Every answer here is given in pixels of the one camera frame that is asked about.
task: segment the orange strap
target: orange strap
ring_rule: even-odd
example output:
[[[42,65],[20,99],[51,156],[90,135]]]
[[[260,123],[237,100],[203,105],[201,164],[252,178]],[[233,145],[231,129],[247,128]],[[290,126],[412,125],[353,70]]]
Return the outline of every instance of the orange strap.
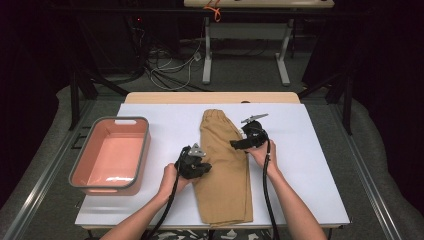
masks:
[[[220,8],[217,8],[217,5],[218,5],[218,3],[219,3],[219,1],[220,1],[220,0],[216,0],[216,2],[215,2],[215,4],[214,4],[214,6],[213,6],[213,7],[211,7],[211,6],[210,6],[210,4],[211,4],[213,1],[214,1],[214,0],[210,0],[210,1],[208,2],[208,4],[206,4],[206,6],[204,6],[204,7],[203,7],[203,9],[208,9],[208,10],[213,11],[213,12],[215,13],[215,14],[214,14],[215,22],[219,22],[219,21],[221,21],[221,12],[219,12]]]

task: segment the person's left hand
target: person's left hand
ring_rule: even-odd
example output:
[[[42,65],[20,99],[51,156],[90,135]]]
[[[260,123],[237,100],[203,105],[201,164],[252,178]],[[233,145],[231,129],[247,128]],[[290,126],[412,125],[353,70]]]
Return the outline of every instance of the person's left hand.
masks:
[[[162,181],[160,183],[160,187],[158,190],[158,196],[168,200],[169,196],[172,193],[172,188],[174,186],[175,179],[177,177],[177,169],[175,168],[173,163],[169,163],[163,171]],[[195,181],[195,179],[185,179],[183,177],[179,177],[178,179],[178,187],[176,193],[181,192],[185,186],[189,183]]]

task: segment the white desk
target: white desk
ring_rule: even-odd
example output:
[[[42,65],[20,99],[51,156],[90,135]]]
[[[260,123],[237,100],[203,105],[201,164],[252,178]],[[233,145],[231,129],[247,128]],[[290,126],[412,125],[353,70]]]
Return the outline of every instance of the white desk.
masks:
[[[278,164],[289,183],[323,227],[349,224],[308,113],[304,105],[298,103],[123,104],[118,116],[144,116],[150,121],[152,141],[141,190],[135,196],[86,196],[75,224],[86,229],[112,227],[143,206],[156,193],[164,166],[177,160],[182,147],[199,142],[203,111],[210,108],[223,110],[237,127],[251,115],[268,113],[260,122],[277,143]],[[252,159],[250,171],[254,221],[228,228],[271,226],[263,197],[262,170]],[[284,216],[271,188],[269,195],[276,222],[284,226]],[[153,219],[152,227],[161,215],[162,211]],[[162,229],[207,228],[209,225],[200,220],[194,191],[189,185],[175,198]]]
[[[184,0],[185,7],[202,8],[209,0]],[[332,8],[332,0],[221,0],[216,8]],[[210,51],[210,39],[268,39],[282,40],[279,53],[275,54],[278,71],[283,86],[289,86],[290,80],[284,64],[284,56],[291,35],[291,28],[287,23],[216,23],[209,22],[205,18],[205,63],[203,68],[203,84],[209,84],[212,71],[212,52]]]

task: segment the brown pants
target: brown pants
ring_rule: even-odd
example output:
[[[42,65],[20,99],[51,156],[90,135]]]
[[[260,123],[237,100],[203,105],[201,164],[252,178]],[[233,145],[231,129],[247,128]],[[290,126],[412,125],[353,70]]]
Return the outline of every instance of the brown pants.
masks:
[[[222,110],[209,109],[200,124],[200,145],[212,165],[194,184],[200,216],[212,227],[253,221],[249,162],[230,140],[241,134]]]

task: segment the person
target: person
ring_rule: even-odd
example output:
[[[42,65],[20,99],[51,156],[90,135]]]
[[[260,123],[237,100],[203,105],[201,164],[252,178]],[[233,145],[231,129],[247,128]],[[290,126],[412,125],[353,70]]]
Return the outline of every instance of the person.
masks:
[[[280,171],[277,165],[276,144],[273,140],[270,140],[270,145],[271,151],[270,161],[267,168],[267,176],[277,193],[290,235],[296,240],[327,239],[323,229],[315,219],[312,212],[292,189]],[[245,151],[253,156],[256,163],[261,168],[264,167],[265,156],[267,154],[267,143],[258,148],[249,148]],[[164,168],[164,174],[157,194],[146,205],[107,232],[101,239],[139,240],[153,217],[168,202],[176,176],[177,171],[174,164],[168,164]],[[180,177],[177,193],[181,192],[188,184],[198,180],[199,179],[187,180]]]

